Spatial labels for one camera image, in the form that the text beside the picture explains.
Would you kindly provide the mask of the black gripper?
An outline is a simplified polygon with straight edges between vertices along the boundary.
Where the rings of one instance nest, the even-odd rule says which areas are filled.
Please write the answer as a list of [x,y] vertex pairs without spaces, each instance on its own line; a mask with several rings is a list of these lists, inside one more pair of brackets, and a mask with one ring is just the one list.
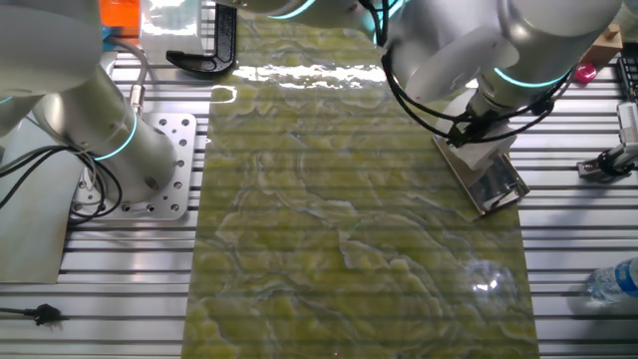
[[503,125],[505,120],[504,114],[498,114],[494,111],[488,111],[478,117],[469,111],[464,111],[453,117],[453,125],[448,132],[447,144],[460,148],[464,143],[477,145],[504,140],[506,134],[501,134],[495,129],[497,125]]

